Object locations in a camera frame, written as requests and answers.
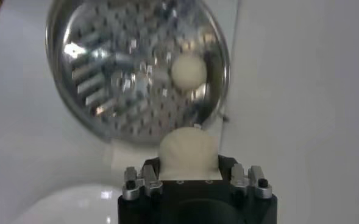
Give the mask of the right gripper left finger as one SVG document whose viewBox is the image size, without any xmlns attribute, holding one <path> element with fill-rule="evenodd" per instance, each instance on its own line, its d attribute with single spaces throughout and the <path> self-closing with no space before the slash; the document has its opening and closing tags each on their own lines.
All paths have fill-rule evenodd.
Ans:
<svg viewBox="0 0 359 224">
<path fill-rule="evenodd" d="M 163 182 L 159 180 L 159 174 L 159 157 L 147 159 L 140 172 L 134 166 L 127 167 L 124 171 L 122 198 L 125 201 L 135 201 L 141 194 L 159 198 L 163 194 Z"/>
</svg>

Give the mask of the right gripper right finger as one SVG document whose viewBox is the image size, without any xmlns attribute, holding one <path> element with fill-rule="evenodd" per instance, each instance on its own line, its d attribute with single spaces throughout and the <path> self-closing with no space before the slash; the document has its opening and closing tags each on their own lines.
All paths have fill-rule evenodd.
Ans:
<svg viewBox="0 0 359 224">
<path fill-rule="evenodd" d="M 228 181 L 233 190 L 241 191 L 245 197 L 252 191 L 255 198 L 261 200 L 272 198 L 272 186 L 260 166 L 250 166 L 245 170 L 235 158 L 219 155 L 218 167 L 222 179 Z"/>
</svg>

